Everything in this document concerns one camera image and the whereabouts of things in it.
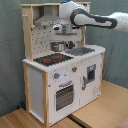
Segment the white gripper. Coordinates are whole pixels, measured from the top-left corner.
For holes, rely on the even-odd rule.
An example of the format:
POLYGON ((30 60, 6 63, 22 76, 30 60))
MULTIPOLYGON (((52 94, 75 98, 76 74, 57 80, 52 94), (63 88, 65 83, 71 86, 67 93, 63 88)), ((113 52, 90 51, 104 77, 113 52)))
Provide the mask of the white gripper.
POLYGON ((53 26, 53 34, 55 35, 79 35, 80 31, 73 29, 70 24, 55 24, 53 26))

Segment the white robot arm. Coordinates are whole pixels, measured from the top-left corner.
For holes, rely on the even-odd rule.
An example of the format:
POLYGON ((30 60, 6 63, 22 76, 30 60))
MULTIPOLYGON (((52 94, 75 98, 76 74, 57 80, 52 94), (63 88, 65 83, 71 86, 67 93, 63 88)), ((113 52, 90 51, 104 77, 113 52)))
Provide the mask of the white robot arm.
POLYGON ((56 33, 70 34, 73 28, 94 26, 128 33, 128 13, 114 12, 109 16, 89 14, 85 5, 64 0, 59 6, 58 24, 53 26, 56 33))

